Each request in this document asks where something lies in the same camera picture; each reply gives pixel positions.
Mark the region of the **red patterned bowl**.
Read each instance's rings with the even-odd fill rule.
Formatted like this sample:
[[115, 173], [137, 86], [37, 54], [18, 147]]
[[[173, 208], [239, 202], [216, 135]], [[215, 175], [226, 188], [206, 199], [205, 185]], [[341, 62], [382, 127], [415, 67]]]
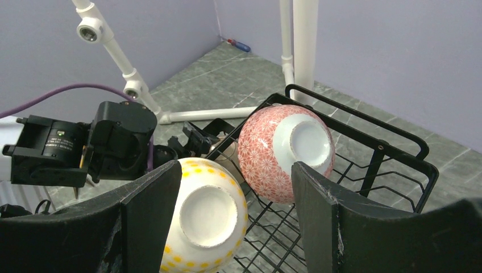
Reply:
[[312, 110], [275, 105], [254, 112], [238, 138], [238, 161], [245, 181], [271, 202], [294, 202], [291, 171], [303, 162], [324, 177], [335, 163], [335, 145], [327, 125]]

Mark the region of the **blue yellow patterned bowl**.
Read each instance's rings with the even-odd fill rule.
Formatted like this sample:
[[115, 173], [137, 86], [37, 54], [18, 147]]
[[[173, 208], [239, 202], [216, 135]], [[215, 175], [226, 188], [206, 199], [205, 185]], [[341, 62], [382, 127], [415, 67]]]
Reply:
[[204, 158], [179, 159], [180, 189], [160, 272], [218, 272], [239, 250], [248, 209], [237, 179]]

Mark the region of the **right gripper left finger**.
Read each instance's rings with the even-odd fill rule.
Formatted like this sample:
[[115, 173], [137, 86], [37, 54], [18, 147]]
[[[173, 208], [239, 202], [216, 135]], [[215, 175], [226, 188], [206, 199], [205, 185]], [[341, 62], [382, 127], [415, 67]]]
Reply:
[[1, 219], [2, 272], [158, 272], [181, 164], [55, 213]]

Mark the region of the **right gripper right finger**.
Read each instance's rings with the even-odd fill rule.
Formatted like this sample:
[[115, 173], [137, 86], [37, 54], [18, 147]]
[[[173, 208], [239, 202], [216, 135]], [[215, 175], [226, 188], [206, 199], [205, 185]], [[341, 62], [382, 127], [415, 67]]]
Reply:
[[309, 272], [480, 272], [481, 199], [424, 214], [372, 201], [303, 162], [293, 192]]

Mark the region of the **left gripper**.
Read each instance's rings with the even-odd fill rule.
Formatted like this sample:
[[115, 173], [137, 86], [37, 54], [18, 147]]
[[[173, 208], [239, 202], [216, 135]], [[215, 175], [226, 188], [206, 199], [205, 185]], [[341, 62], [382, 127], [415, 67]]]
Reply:
[[174, 149], [178, 158], [200, 157], [207, 155], [213, 145], [220, 141], [220, 133], [231, 133], [235, 127], [221, 118], [216, 118], [203, 129], [192, 122], [185, 121], [182, 132], [188, 137], [182, 145], [178, 137], [172, 136], [168, 140], [168, 147]]

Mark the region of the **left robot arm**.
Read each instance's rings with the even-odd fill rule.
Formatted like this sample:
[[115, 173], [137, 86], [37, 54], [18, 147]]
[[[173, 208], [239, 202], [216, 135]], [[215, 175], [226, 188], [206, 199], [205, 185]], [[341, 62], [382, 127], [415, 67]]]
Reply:
[[100, 180], [135, 180], [164, 163], [208, 154], [233, 127], [217, 118], [205, 128], [185, 122], [188, 142], [152, 140], [157, 119], [136, 102], [102, 102], [90, 123], [31, 115], [1, 119], [1, 180], [64, 186], [75, 191]]

